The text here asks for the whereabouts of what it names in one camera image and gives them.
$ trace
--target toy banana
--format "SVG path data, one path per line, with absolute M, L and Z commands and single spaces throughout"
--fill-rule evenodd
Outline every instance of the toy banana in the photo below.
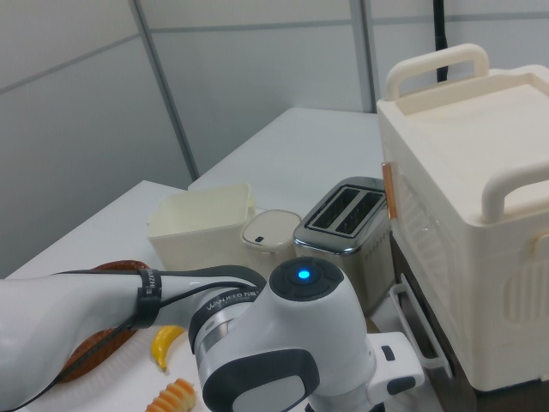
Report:
M 165 372 L 167 369 L 166 354 L 170 345 L 183 332 L 185 329 L 179 326 L 163 326 L 154 336 L 151 343 L 151 355 L 162 371 Z
M 146 412 L 188 412 L 196 402 L 195 388 L 184 379 L 169 384 L 147 405 Z

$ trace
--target drawer handle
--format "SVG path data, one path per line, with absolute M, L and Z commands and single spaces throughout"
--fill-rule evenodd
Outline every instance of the drawer handle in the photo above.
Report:
M 402 283 L 398 283 L 394 285 L 390 289 L 389 294 L 391 299 L 393 300 L 393 305 L 395 305 L 395 309 L 398 314 L 398 317 L 401 320 L 402 328 L 404 328 L 404 333 L 406 334 L 408 340 L 412 344 L 412 348 L 415 351 L 415 354 L 418 356 L 419 363 L 421 364 L 422 367 L 426 369 L 437 369 L 439 367 L 443 367 L 448 377 L 452 378 L 452 369 L 449 365 L 448 359 L 446 358 L 446 355 L 444 354 L 444 351 L 440 346 L 440 343 L 438 343 L 438 339 L 435 336 L 435 333 L 432 331 L 432 328 L 429 325 L 429 322 L 427 321 L 425 314 L 421 310 L 421 307 L 419 306 L 419 302 L 416 299 L 415 295 L 413 294 L 412 289 L 410 288 L 410 284 L 408 283 L 404 274 L 401 275 L 401 280 L 402 280 Z M 413 335 L 412 329 L 410 328 L 410 325 L 406 320 L 406 317 L 404 316 L 404 313 L 402 312 L 401 306 L 398 302 L 398 296 L 397 296 L 398 294 L 407 294 L 408 298 L 410 299 L 410 303 L 412 304 L 413 310 L 415 311 L 416 315 L 419 317 L 419 320 L 421 321 L 421 324 L 425 329 L 427 336 L 429 337 L 429 341 L 431 342 L 432 347 L 435 349 L 435 352 L 437 352 L 437 358 L 425 358 L 421 353 L 421 349 L 419 348 L 418 342 L 415 340 L 415 336 Z
M 496 223 L 504 217 L 505 197 L 512 191 L 549 180 L 549 161 L 517 165 L 494 174 L 482 191 L 482 219 Z
M 436 70 L 441 67 L 450 66 L 473 60 L 474 75 L 486 77 L 489 71 L 488 55 L 479 45 L 457 45 L 441 51 L 434 51 L 416 58 L 403 60 L 391 69 L 387 74 L 387 95 L 385 101 L 394 101 L 401 97 L 399 89 L 401 83 L 409 77 L 414 77 Z

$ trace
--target black strap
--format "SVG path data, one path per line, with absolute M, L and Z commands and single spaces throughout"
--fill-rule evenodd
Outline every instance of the black strap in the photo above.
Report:
M 162 277 L 158 270 L 139 269 L 143 287 L 137 289 L 136 321 L 130 329 L 147 329 L 153 325 L 162 298 Z

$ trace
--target container lid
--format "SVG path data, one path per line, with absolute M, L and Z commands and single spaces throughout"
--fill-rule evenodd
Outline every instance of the container lid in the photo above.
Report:
M 260 251 L 278 251 L 293 243 L 293 231 L 301 218 L 286 210 L 267 210 L 246 226 L 242 238 L 246 245 Z
M 248 220 L 248 209 L 253 206 L 248 183 L 171 195 L 160 202 L 149 218 L 148 237 L 242 225 Z
M 478 46 L 453 49 L 395 66 L 393 100 L 380 101 L 380 112 L 464 219 L 493 223 L 546 209 L 549 70 L 488 71 Z M 471 56 L 475 76 L 399 95 L 403 79 Z

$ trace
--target toaster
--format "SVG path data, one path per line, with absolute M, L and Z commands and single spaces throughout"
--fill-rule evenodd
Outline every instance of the toaster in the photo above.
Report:
M 293 240 L 298 256 L 339 266 L 368 313 L 394 281 L 389 230 L 383 180 L 352 177 L 323 197 L 296 227 Z

